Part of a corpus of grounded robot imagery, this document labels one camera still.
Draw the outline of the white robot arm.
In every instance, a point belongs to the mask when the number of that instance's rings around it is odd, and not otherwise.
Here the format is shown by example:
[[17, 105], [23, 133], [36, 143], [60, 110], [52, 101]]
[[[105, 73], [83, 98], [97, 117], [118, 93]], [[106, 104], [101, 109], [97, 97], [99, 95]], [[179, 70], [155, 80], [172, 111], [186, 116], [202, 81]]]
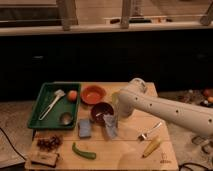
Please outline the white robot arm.
[[213, 109], [153, 97], [146, 94], [145, 82], [132, 79], [118, 91], [118, 113], [129, 117], [134, 109], [150, 113], [165, 121], [188, 129], [200, 136], [213, 136]]

